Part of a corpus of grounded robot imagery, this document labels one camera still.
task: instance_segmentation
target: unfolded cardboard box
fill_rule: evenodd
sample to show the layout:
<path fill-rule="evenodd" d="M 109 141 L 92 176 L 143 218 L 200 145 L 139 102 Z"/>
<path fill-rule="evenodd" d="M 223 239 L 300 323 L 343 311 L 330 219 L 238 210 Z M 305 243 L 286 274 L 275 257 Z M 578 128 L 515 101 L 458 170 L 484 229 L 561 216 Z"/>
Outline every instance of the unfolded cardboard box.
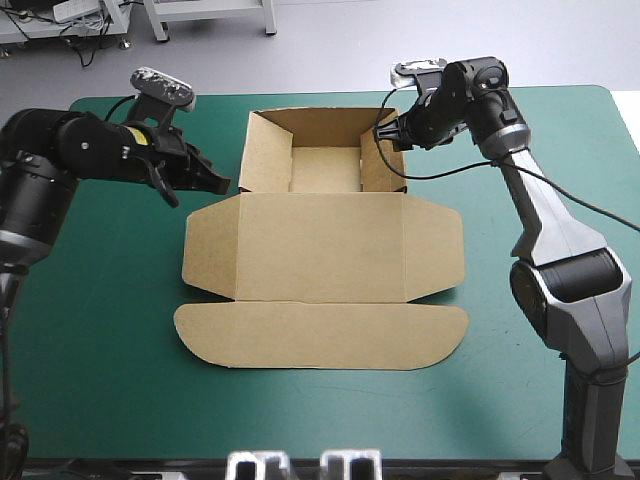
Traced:
<path fill-rule="evenodd" d="M 403 193 L 373 142 L 377 114 L 250 114 L 242 193 L 187 221 L 184 281 L 236 300 L 178 309 L 195 355 L 229 367 L 413 369 L 455 350 L 463 310 L 406 302 L 462 281 L 462 222 Z M 404 171 L 402 154 L 383 148 Z"/>

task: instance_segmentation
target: green mat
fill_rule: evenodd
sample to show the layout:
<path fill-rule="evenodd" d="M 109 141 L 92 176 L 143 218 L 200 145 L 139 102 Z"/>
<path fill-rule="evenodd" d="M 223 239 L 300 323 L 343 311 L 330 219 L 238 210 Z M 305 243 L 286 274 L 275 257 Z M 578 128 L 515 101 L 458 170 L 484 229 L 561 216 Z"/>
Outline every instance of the green mat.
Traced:
<path fill-rule="evenodd" d="M 414 95 L 400 92 L 391 104 L 404 110 Z M 219 172 L 237 180 L 250 110 L 376 106 L 382 96 L 202 96 L 177 123 Z M 514 96 L 550 178 L 640 220 L 638 153 L 608 91 L 524 88 Z M 73 108 L 104 115 L 114 100 L 84 99 Z M 465 133 L 451 146 L 407 159 L 409 172 L 419 175 L 481 157 Z M 412 182 L 409 191 L 456 208 L 464 219 L 464 284 L 423 300 L 469 312 L 457 352 L 412 372 L 258 371 L 205 364 L 173 327 L 179 305 L 214 298 L 184 285 L 180 269 L 186 216 L 219 198 L 181 193 L 172 210 L 150 188 L 82 182 L 52 256 L 32 269 L 13 324 L 17 416 L 29 426 L 31 455 L 211 458 L 234 449 L 284 449 L 317 457 L 327 448 L 376 447 L 386 458 L 554 456 L 564 364 L 511 297 L 509 252 L 521 227 L 500 172 L 487 167 Z M 633 232 L 571 210 L 606 234 L 632 275 L 640 272 Z M 629 330 L 636 349 L 637 312 L 634 302 Z M 639 396 L 635 367 L 621 433 L 627 458 L 640 457 Z"/>

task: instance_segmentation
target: black cable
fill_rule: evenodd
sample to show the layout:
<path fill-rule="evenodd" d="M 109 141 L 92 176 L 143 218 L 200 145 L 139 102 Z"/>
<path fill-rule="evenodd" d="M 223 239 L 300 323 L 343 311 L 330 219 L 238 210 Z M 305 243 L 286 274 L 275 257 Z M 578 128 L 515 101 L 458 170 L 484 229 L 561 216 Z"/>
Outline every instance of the black cable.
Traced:
<path fill-rule="evenodd" d="M 91 50 L 91 55 L 89 56 L 89 60 L 85 62 L 84 57 L 82 56 L 82 51 L 78 48 L 75 47 L 73 45 L 70 45 L 69 47 L 71 48 L 71 50 L 73 50 L 76 55 L 78 55 L 78 58 L 80 59 L 80 65 L 82 65 L 82 68 L 87 68 L 88 66 L 90 66 L 93 63 L 93 59 L 96 56 L 96 52 L 98 50 L 102 50 L 102 40 L 104 39 L 105 35 L 107 35 L 108 31 L 109 31 L 109 27 L 111 26 L 111 17 L 109 17 L 104 25 L 104 27 L 102 27 L 100 29 L 100 33 L 98 33 L 98 39 L 96 41 L 95 46 L 93 47 L 93 49 Z"/>
<path fill-rule="evenodd" d="M 397 91 L 398 90 L 394 88 L 389 93 L 387 93 L 386 97 L 384 97 L 384 100 L 380 105 L 380 110 L 378 110 L 378 115 L 376 117 L 376 123 L 374 125 L 374 132 L 373 132 L 373 140 L 378 149 L 378 153 L 380 154 L 380 158 L 382 159 L 382 161 L 384 162 L 384 164 L 387 166 L 389 170 L 391 170 L 393 173 L 395 173 L 399 177 L 406 178 L 407 180 L 435 180 L 436 178 L 448 177 L 449 175 L 454 175 L 456 173 L 464 172 L 465 170 L 471 170 L 472 168 L 486 167 L 491 165 L 491 162 L 489 161 L 477 162 L 477 163 L 472 163 L 470 165 L 465 165 L 464 167 L 456 168 L 454 170 L 449 170 L 447 172 L 438 173 L 436 175 L 426 175 L 426 176 L 406 175 L 405 173 L 402 173 L 400 170 L 397 170 L 393 165 L 391 165 L 391 163 L 387 159 L 387 156 L 382 151 L 382 147 L 380 146 L 380 140 L 378 139 L 378 135 L 376 134 L 376 131 L 380 126 L 380 121 L 382 120 L 382 113 L 384 111 L 384 107 L 387 105 L 387 100 L 389 100 L 391 95 L 393 95 Z"/>
<path fill-rule="evenodd" d="M 597 207 L 597 206 L 595 206 L 595 205 L 593 205 L 593 204 L 591 204 L 589 202 L 586 202 L 586 201 L 576 197 L 575 195 L 572 195 L 571 193 L 567 192 L 564 188 L 562 188 L 560 185 L 558 185 L 557 183 L 549 180 L 548 178 L 544 177 L 543 175 L 539 175 L 539 174 L 537 174 L 535 172 L 527 170 L 526 168 L 520 167 L 518 165 L 511 165 L 510 163 L 498 162 L 495 165 L 499 166 L 499 167 L 511 168 L 513 170 L 518 170 L 519 172 L 524 172 L 527 175 L 531 175 L 532 177 L 535 177 L 538 180 L 546 183 L 547 185 L 552 187 L 556 192 L 558 192 L 560 195 L 563 195 L 564 197 L 568 198 L 572 202 L 575 202 L 578 205 L 582 205 L 583 207 L 588 208 L 589 210 L 593 210 L 594 212 L 599 213 L 600 215 L 604 215 L 605 217 L 609 217 L 610 219 L 615 220 L 616 222 L 619 222 L 619 223 L 631 228 L 632 230 L 635 230 L 636 232 L 640 233 L 640 226 L 636 225 L 635 223 L 632 223 L 629 220 L 626 220 L 626 219 L 616 215 L 615 213 L 611 213 L 608 210 L 605 210 L 604 208 Z"/>
<path fill-rule="evenodd" d="M 115 113 L 115 111 L 118 109 L 118 107 L 120 107 L 120 105 L 122 105 L 124 103 L 127 103 L 127 102 L 133 100 L 134 98 L 136 98 L 135 95 L 129 95 L 128 97 L 121 98 L 116 103 L 114 103 L 113 106 L 109 109 L 109 111 L 105 115 L 104 121 L 108 122 L 111 119 L 111 115 L 113 115 Z"/>
<path fill-rule="evenodd" d="M 378 127 L 380 126 L 380 120 L 382 117 L 382 112 L 384 110 L 385 105 L 387 104 L 387 100 L 389 100 L 389 98 L 391 97 L 391 95 L 393 95 L 395 92 L 397 91 L 397 89 L 393 89 L 391 90 L 389 93 L 387 93 L 387 95 L 384 97 L 384 100 L 382 101 L 382 104 L 380 105 L 380 110 L 378 110 L 378 116 L 376 118 L 376 123 L 374 126 L 374 129 L 377 130 Z M 507 167 L 507 168 L 511 168 L 513 170 L 517 170 L 519 172 L 522 173 L 526 173 L 527 175 L 530 175 L 544 183 L 546 183 L 547 185 L 549 185 L 551 188 L 553 188 L 556 192 L 558 192 L 560 195 L 568 198 L 569 200 L 571 200 L 572 202 L 577 203 L 578 205 L 581 205 L 589 210 L 592 210 L 596 213 L 599 213 L 600 215 L 604 215 L 605 217 L 608 217 L 612 220 L 615 220 L 616 222 L 621 223 L 622 225 L 631 228 L 632 230 L 640 233 L 640 226 L 636 225 L 633 222 L 630 222 L 629 220 L 626 220 L 624 218 L 622 218 L 619 215 L 616 215 L 615 213 L 609 212 L 608 210 L 605 210 L 604 208 L 600 208 L 596 205 L 593 205 L 585 200 L 582 200 L 581 198 L 576 197 L 575 195 L 569 193 L 567 190 L 565 190 L 564 188 L 562 188 L 560 185 L 558 185 L 557 183 L 549 180 L 548 178 L 546 178 L 544 175 L 540 175 L 538 173 L 532 172 L 531 170 L 528 170 L 524 167 L 520 167 L 518 165 L 512 165 L 509 163 L 505 163 L 503 161 L 497 161 L 497 162 L 490 162 L 490 161 L 486 161 L 486 162 L 478 162 L 478 163 L 472 163 L 470 165 L 466 165 L 464 167 L 460 167 L 457 168 L 455 170 L 450 170 L 448 172 L 443 172 L 443 173 L 439 173 L 436 175 L 430 175 L 430 176 L 424 176 L 424 177 L 416 177 L 416 176 L 412 176 L 412 175 L 404 175 L 402 172 L 396 170 L 395 168 L 393 168 L 393 166 L 389 163 L 389 161 L 386 158 L 386 155 L 384 154 L 384 152 L 382 151 L 382 147 L 380 147 L 380 141 L 378 140 L 378 136 L 376 134 L 376 131 L 374 130 L 373 132 L 373 138 L 375 140 L 376 146 L 378 147 L 378 153 L 380 154 L 380 158 L 382 159 L 382 161 L 384 162 L 384 164 L 387 166 L 387 168 L 389 168 L 389 170 L 391 170 L 393 173 L 395 173 L 396 175 L 402 177 L 402 178 L 407 178 L 410 180 L 434 180 L 436 178 L 442 178 L 442 177 L 446 177 L 448 175 L 453 175 L 455 173 L 460 173 L 463 172 L 465 170 L 469 170 L 471 168 L 476 168 L 476 167 L 484 167 L 484 166 L 492 166 L 492 167 Z M 621 362 L 620 364 L 611 367 L 611 368 L 621 368 L 621 367 L 627 367 L 629 365 L 631 365 L 633 362 L 637 361 L 640 359 L 640 351 L 638 351 L 635 355 L 632 355 L 631 357 L 629 357 L 626 361 Z"/>
<path fill-rule="evenodd" d="M 9 13 L 9 12 L 8 12 L 7 10 L 5 10 L 5 9 L 3 9 L 2 11 L 3 11 L 3 12 L 4 12 L 4 14 L 7 16 L 7 18 L 8 18 L 9 20 L 11 20 L 11 23 L 13 23 L 13 24 L 16 26 L 16 28 L 20 31 L 20 33 L 22 34 L 22 36 L 23 36 L 27 41 L 28 41 L 28 40 L 31 40 L 31 37 L 30 37 L 29 35 L 27 35 L 26 33 L 24 33 L 24 30 L 22 30 L 22 27 L 21 27 L 20 25 L 18 25 L 18 22 L 16 22 L 16 21 L 13 19 L 13 17 L 11 16 L 12 14 L 11 14 L 11 13 Z"/>

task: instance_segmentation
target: box lid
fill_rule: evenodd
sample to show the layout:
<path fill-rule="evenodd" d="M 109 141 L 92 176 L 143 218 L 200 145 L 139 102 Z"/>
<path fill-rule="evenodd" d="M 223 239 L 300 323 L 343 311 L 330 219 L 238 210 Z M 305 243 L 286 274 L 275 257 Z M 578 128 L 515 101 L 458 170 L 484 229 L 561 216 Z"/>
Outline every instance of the box lid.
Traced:
<path fill-rule="evenodd" d="M 455 350 L 467 324 L 460 308 L 412 304 L 231 302 L 175 313 L 191 352 L 236 368 L 428 367 Z"/>
<path fill-rule="evenodd" d="M 237 300 L 404 303 L 463 277 L 459 214 L 401 193 L 243 193 L 187 220 L 184 281 Z"/>

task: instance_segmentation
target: power strip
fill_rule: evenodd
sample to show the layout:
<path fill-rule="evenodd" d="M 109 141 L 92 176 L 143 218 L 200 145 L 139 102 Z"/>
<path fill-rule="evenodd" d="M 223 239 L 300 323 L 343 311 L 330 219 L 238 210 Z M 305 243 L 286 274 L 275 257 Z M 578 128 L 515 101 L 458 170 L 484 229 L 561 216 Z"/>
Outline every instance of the power strip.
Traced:
<path fill-rule="evenodd" d="M 53 18 L 65 23 L 100 11 L 100 0 L 67 0 L 53 6 Z"/>

